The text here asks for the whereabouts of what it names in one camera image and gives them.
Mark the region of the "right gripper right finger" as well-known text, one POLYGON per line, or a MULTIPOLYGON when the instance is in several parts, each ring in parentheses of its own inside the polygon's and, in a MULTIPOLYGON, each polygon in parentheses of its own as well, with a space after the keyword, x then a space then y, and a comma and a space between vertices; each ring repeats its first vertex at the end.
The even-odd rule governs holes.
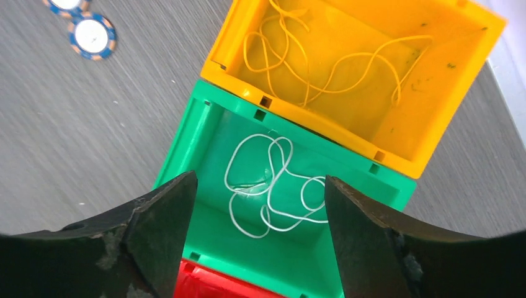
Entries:
POLYGON ((346 297, 524 297, 525 232, 440 228, 326 178, 326 213, 346 297))

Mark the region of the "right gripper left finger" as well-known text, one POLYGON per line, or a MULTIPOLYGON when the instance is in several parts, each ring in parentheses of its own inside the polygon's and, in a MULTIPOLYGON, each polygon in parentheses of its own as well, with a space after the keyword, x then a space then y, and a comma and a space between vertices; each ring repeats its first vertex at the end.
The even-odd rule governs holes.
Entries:
POLYGON ((61 230, 1 235, 1 296, 172 297, 197 186, 188 171, 61 230))

